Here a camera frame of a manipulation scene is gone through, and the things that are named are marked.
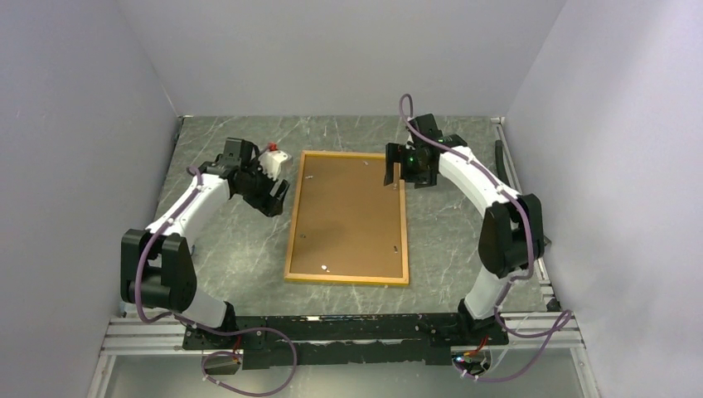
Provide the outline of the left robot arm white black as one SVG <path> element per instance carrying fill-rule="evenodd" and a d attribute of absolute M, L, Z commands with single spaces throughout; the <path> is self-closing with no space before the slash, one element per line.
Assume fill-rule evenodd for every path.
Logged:
<path fill-rule="evenodd" d="M 215 159 L 187 169 L 192 180 L 156 221 L 130 229 L 120 244 L 120 294 L 139 319 L 154 323 L 174 317 L 200 328 L 218 348 L 237 337 L 234 307 L 202 290 L 193 264 L 198 234 L 232 197 L 264 216 L 279 216 L 290 184 L 280 174 L 291 157 L 270 143 L 261 149 L 242 138 L 228 138 Z"/>

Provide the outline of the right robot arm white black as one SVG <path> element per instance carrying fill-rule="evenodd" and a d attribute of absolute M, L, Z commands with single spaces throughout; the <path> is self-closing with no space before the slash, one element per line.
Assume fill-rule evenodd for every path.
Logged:
<path fill-rule="evenodd" d="M 443 176 L 482 214 L 482 269 L 461 305 L 468 313 L 455 324 L 459 339 L 474 344 L 486 336 L 487 321 L 500 312 L 510 285 L 530 278 L 544 252 L 541 202 L 500 181 L 461 137 L 443 134 L 432 114 L 405 117 L 404 123 L 408 140 L 385 146 L 384 184 L 433 187 Z"/>

